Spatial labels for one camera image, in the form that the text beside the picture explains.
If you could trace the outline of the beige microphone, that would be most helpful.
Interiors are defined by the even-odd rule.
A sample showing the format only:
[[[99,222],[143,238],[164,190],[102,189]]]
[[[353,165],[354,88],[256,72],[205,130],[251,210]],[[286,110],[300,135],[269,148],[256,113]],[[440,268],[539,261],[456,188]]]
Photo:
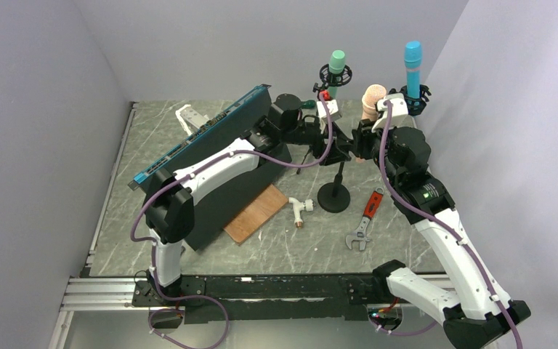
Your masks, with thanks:
[[[384,86],[380,84],[370,85],[361,98],[362,115],[360,120],[377,121],[378,113],[376,110],[376,104],[378,101],[385,98],[386,95],[387,89]]]

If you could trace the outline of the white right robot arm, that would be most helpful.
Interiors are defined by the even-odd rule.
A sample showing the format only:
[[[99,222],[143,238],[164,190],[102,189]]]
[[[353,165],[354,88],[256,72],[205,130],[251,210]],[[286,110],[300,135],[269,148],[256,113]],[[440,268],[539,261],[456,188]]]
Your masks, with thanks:
[[[530,317],[530,309],[496,282],[477,253],[447,188],[429,171],[431,148],[424,133],[364,119],[352,136],[354,154],[375,161],[395,206],[425,238],[453,285],[447,291],[392,260],[374,270],[373,296],[415,305],[443,328],[455,348],[483,348],[508,332],[523,348],[517,326]]]

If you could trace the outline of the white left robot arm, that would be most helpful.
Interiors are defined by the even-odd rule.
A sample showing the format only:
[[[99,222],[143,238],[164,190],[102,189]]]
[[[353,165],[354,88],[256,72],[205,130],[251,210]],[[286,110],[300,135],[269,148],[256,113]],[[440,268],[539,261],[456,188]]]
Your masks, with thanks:
[[[289,144],[308,145],[311,149],[321,146],[321,154],[308,165],[321,165],[330,158],[336,143],[334,117],[339,115],[336,101],[323,91],[318,95],[318,114],[314,123],[296,120],[293,130],[278,129],[269,119],[263,119],[226,148],[179,169],[161,182],[149,196],[138,218],[144,219],[150,229],[150,277],[153,280],[151,296],[161,305],[174,303],[180,293],[182,271],[180,266],[182,242],[195,227],[195,208],[207,195],[221,189],[236,177],[275,164],[285,168],[304,168],[270,155],[278,146]]]

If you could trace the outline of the black round-base microphone stand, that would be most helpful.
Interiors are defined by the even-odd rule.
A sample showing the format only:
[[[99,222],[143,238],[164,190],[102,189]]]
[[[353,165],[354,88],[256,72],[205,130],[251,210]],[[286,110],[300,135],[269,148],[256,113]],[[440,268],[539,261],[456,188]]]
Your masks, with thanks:
[[[339,169],[332,182],[322,185],[317,194],[319,206],[327,212],[343,212],[350,203],[349,190],[342,184],[344,165],[352,160],[352,140],[344,134],[333,137],[329,154],[320,162],[321,166],[338,164]]]

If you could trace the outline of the green microphone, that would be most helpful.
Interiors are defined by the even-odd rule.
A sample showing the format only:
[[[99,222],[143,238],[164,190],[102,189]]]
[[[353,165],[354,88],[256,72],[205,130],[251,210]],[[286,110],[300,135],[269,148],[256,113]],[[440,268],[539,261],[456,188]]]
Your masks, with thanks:
[[[331,98],[336,98],[337,90],[342,84],[343,70],[346,65],[346,54],[343,50],[334,50],[328,63],[329,87],[328,93]]]

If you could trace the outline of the blue microphone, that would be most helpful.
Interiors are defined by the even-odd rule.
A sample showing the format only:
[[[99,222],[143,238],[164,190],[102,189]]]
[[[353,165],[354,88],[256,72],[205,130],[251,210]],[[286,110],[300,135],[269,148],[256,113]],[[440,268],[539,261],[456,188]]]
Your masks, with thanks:
[[[407,95],[414,100],[420,98],[420,68],[423,52],[420,41],[409,41],[404,48]]]

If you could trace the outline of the white plastic faucet fitting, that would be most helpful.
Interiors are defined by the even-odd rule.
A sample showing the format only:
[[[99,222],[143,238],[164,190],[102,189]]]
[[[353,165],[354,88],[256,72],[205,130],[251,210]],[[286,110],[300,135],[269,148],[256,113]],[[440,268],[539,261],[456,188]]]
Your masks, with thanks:
[[[288,198],[289,204],[292,206],[293,213],[294,213],[294,225],[296,228],[302,228],[304,225],[304,221],[302,219],[302,212],[311,212],[315,208],[315,202],[312,199],[306,199],[304,201],[300,201],[297,198],[289,197]]]

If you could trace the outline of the wooden board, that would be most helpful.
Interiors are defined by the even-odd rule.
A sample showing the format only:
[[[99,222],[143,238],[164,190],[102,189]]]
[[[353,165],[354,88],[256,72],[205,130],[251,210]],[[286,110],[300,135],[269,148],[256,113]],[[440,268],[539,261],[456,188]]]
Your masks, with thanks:
[[[224,231],[240,245],[287,203],[288,198],[274,185],[269,185],[224,227]]]

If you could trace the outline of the green handled screwdriver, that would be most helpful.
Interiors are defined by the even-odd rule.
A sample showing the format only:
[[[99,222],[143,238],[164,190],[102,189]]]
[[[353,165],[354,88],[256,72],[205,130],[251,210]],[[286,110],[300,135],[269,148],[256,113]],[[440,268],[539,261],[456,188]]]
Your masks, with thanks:
[[[306,100],[302,103],[301,108],[303,109],[314,109],[317,107],[317,101],[316,100]]]

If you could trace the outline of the black round-base shock-mount stand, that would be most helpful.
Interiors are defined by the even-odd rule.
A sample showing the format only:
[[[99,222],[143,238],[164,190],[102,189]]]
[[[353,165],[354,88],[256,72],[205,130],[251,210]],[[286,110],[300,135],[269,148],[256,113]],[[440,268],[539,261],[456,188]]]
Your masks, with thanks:
[[[408,87],[406,85],[404,85],[400,89],[392,88],[389,91],[390,95],[397,94],[397,93],[400,93],[403,96],[404,101],[406,101],[408,114],[410,116],[421,115],[422,112],[424,111],[424,109],[426,108],[427,103],[429,102],[430,96],[432,95],[432,93],[430,92],[429,87],[427,85],[424,85],[424,84],[419,85],[419,96],[418,97],[411,97],[408,94]]]

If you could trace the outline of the red handled adjustable wrench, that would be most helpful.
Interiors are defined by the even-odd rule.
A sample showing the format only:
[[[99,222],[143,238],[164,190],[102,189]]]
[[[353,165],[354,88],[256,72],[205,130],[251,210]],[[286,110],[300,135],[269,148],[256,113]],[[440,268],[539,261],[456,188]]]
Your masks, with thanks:
[[[367,233],[369,223],[375,216],[377,209],[380,207],[383,197],[383,188],[376,188],[372,192],[367,204],[365,205],[358,226],[352,232],[348,233],[345,237],[345,243],[349,250],[354,249],[355,243],[357,243],[357,247],[360,252],[365,250],[368,242],[371,240]]]

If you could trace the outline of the dark blue-edged network switch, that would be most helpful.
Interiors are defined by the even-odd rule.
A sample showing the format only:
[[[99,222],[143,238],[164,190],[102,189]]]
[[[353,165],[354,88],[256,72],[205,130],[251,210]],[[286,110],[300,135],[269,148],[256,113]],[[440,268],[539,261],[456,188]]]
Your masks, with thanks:
[[[140,172],[133,181],[145,193],[144,201],[174,172],[221,151],[269,116],[272,109],[269,88],[267,84],[254,87]],[[292,160],[286,144],[278,146],[270,155],[285,162]],[[195,227],[185,241],[194,250],[208,246],[282,170],[282,166],[265,164],[207,195],[195,208]]]

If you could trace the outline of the white metal bracket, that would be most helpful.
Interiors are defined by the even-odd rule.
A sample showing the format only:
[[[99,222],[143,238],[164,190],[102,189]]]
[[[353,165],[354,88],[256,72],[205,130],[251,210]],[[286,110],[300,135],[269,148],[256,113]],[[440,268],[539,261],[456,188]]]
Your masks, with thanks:
[[[200,129],[207,121],[209,117],[207,115],[202,115],[197,112],[191,104],[185,104],[181,108],[175,110],[175,116],[177,121],[181,124],[187,136],[192,135],[198,129]]]

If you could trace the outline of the black mounting base rail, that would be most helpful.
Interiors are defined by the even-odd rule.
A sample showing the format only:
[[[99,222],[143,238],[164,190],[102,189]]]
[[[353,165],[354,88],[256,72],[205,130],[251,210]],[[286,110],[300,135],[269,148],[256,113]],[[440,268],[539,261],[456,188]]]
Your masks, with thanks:
[[[135,308],[177,307],[186,324],[210,321],[342,318],[367,319],[365,309],[395,298],[370,273],[183,276],[162,298],[147,277],[134,280]]]

